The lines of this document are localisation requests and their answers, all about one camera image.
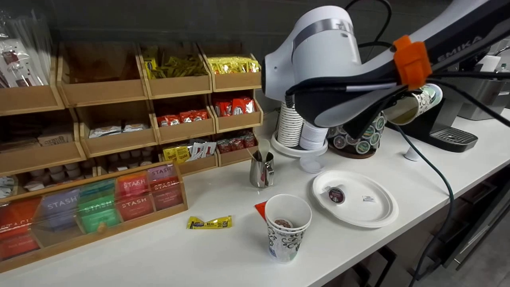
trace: spoon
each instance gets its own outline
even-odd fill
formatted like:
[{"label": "spoon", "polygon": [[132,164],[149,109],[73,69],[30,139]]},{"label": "spoon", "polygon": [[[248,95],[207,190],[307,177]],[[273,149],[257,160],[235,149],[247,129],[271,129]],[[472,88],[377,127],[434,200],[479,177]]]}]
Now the spoon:
[{"label": "spoon", "polygon": [[269,149],[271,148],[271,144],[266,139],[259,140],[259,153],[262,158],[262,162],[266,162],[267,154],[269,153]]}]

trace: stainless steel pitcher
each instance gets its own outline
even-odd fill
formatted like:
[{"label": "stainless steel pitcher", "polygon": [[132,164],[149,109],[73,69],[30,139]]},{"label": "stainless steel pitcher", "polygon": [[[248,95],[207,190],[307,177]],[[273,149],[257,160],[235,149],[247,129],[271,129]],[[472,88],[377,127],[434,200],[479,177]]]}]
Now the stainless steel pitcher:
[{"label": "stainless steel pitcher", "polygon": [[262,162],[259,151],[253,154],[250,167],[250,182],[259,188],[270,187],[274,183],[273,154],[268,153],[265,162]]}]

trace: orange clamp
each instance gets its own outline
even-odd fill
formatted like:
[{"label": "orange clamp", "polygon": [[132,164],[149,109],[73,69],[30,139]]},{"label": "orange clamp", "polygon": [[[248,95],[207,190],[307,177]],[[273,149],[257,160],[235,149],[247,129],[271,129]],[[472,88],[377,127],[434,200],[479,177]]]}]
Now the orange clamp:
[{"label": "orange clamp", "polygon": [[427,77],[432,74],[425,43],[411,43],[409,36],[404,35],[393,42],[393,45],[397,48],[393,61],[397,66],[402,84],[408,85],[409,90],[425,85]]}]

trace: white counter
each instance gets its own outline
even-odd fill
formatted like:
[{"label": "white counter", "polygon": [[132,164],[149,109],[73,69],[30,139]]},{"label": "white counter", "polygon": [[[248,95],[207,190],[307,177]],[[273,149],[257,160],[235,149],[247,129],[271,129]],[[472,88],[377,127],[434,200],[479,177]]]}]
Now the white counter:
[{"label": "white counter", "polygon": [[[510,111],[503,115],[510,118]],[[443,151],[417,140],[416,146],[447,177],[459,196],[510,162],[510,129],[495,120],[457,118],[454,127],[479,137],[464,153]],[[189,210],[0,275],[2,286],[322,286],[359,260],[437,211],[448,201],[446,187],[423,161],[402,157],[408,145],[385,129],[380,149],[364,160],[326,153],[327,170],[367,175],[398,202],[396,222],[380,229],[344,224],[309,196],[315,175],[295,159],[275,155],[275,186],[257,191],[249,184],[249,161],[185,178]],[[272,261],[265,222],[253,207],[271,196],[305,198],[313,218],[295,260]],[[203,220],[232,214],[224,230],[188,230],[189,216]]]}]

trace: gray wall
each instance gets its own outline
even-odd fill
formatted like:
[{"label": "gray wall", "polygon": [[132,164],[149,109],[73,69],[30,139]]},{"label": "gray wall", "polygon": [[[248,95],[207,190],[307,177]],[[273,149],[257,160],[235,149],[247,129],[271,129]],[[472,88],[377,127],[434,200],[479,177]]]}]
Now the gray wall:
[{"label": "gray wall", "polygon": [[[34,8],[44,13],[60,39],[240,40],[262,59],[285,40],[307,11],[324,5],[345,7],[350,0],[18,0],[0,9],[13,15]],[[393,16],[381,40],[392,42],[439,15],[451,0],[390,0]],[[349,11],[358,43],[372,41],[386,19],[374,0]],[[366,61],[381,49],[361,49]],[[266,110],[276,106],[261,98]]]}]

